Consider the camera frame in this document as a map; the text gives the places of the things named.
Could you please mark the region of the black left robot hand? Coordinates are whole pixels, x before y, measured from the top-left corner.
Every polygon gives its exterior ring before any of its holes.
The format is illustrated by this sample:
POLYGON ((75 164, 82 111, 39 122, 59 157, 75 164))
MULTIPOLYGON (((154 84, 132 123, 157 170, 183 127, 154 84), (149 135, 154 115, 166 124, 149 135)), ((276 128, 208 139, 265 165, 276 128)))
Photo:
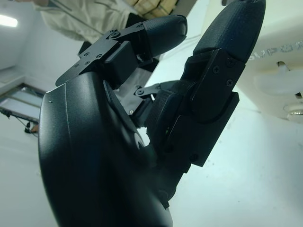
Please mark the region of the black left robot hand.
POLYGON ((45 93, 38 151, 61 227, 171 227, 169 200, 203 166, 235 110, 233 91, 255 47, 264 0, 234 0, 207 28, 180 79, 114 90, 183 42, 187 19, 158 17, 111 30, 45 93))

